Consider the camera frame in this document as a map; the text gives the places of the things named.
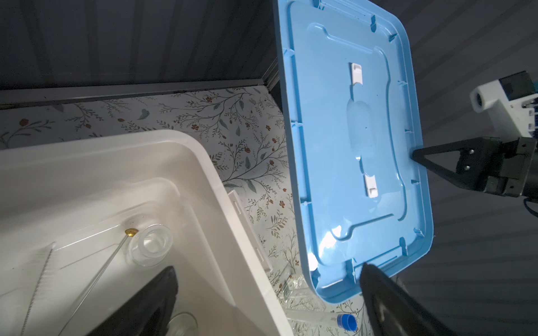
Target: black cable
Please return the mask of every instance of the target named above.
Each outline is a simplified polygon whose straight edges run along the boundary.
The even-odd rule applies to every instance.
[[[530,212],[531,215],[538,217],[538,212],[536,212],[533,209],[529,208],[529,206],[527,205],[527,202],[530,202],[530,197],[527,197],[527,198],[525,198],[523,200],[523,205],[525,206],[525,209],[527,209],[528,212]]]

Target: floral tablecloth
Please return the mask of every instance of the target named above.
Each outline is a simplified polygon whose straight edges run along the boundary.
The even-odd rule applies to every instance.
[[[0,111],[0,148],[168,128],[207,150],[224,186],[235,189],[273,264],[278,289],[286,266],[301,273],[282,112],[263,86],[186,92]],[[289,303],[282,302],[289,308]],[[371,335],[362,297],[337,306],[308,300],[297,309],[348,312],[356,333],[301,324],[297,335]]]

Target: blue plastic lid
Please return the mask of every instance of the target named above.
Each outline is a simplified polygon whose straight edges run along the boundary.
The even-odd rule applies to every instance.
[[[280,78],[301,263],[328,303],[425,255],[433,219],[409,41],[365,0],[276,0]]]
[[[351,314],[338,315],[336,322],[340,328],[344,328],[347,331],[357,330],[357,319]]]

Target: tube with blue cap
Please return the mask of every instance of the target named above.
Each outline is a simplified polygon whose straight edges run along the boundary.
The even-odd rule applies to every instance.
[[[284,309],[289,320],[307,322],[325,327],[342,328],[347,331],[357,330],[357,319],[351,314]]]

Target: white clip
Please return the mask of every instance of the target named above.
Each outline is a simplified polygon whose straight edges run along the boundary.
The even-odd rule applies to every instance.
[[[378,196],[376,176],[368,176],[364,174],[364,183],[366,184],[366,193],[369,198],[376,198]]]
[[[363,68],[355,63],[351,64],[351,80],[352,85],[355,85],[355,83],[363,83]]]

